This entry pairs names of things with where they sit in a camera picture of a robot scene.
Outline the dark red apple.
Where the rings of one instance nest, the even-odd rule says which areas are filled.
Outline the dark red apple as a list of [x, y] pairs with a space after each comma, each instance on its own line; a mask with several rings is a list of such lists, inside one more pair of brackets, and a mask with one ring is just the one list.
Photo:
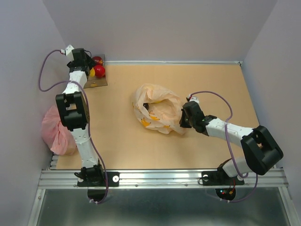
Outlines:
[[100, 56], [94, 56], [92, 59], [95, 61], [97, 65], [103, 66], [103, 59]]

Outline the bright red round fruit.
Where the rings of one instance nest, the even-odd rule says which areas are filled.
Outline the bright red round fruit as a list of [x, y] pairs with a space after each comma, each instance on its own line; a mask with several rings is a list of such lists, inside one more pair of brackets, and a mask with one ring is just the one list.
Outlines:
[[105, 68], [101, 65], [96, 65], [94, 68], [95, 71], [95, 77], [97, 78], [103, 78], [106, 75]]

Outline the translucent printed plastic bag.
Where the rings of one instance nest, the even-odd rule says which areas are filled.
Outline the translucent printed plastic bag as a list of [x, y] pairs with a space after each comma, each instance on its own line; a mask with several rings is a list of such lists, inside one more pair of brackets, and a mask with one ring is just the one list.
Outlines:
[[[169, 134], [174, 131], [180, 135], [186, 132], [180, 127], [182, 100], [173, 91], [156, 84], [143, 84], [132, 95], [132, 107], [137, 120], [147, 129]], [[149, 104], [146, 110], [144, 103]]]

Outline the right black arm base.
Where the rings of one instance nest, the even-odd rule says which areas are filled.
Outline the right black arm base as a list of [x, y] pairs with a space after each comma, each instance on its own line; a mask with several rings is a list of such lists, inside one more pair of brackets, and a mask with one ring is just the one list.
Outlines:
[[230, 159], [221, 163], [216, 170], [202, 171], [201, 177], [198, 179], [199, 185], [204, 186], [228, 186], [228, 185], [244, 185], [244, 180], [239, 180], [237, 177], [229, 177], [222, 167], [229, 162]]

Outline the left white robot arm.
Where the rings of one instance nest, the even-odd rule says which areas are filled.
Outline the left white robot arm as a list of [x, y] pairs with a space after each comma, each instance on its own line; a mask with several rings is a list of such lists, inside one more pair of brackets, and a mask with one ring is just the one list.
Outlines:
[[99, 186], [105, 174], [91, 143], [89, 109], [82, 91], [95, 62], [83, 48], [69, 45], [64, 53], [69, 59], [69, 81], [63, 93], [56, 95], [56, 105], [61, 123], [73, 136], [81, 157], [80, 172], [75, 173], [79, 186]]

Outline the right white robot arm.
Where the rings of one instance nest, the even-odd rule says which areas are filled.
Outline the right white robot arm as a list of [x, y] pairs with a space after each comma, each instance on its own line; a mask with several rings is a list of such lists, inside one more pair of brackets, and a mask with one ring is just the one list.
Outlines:
[[235, 144], [242, 148], [244, 157], [235, 159], [231, 154], [231, 159], [223, 163], [222, 169], [216, 172], [216, 178], [222, 184], [228, 183], [239, 174], [254, 172], [262, 176], [284, 156], [266, 127], [261, 125], [256, 128], [241, 127], [226, 123], [212, 115], [205, 116], [195, 101], [183, 105], [180, 126], [194, 128], [198, 133], [223, 139], [228, 147]]

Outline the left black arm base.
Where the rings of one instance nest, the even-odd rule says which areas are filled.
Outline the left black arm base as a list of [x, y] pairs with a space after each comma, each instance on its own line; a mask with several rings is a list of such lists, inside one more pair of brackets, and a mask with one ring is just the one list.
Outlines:
[[80, 172], [75, 172], [74, 175], [78, 179], [78, 187], [106, 187], [106, 182], [109, 187], [118, 187], [120, 173], [117, 171], [106, 173], [107, 178], [102, 165], [98, 164], [91, 168], [83, 167]]

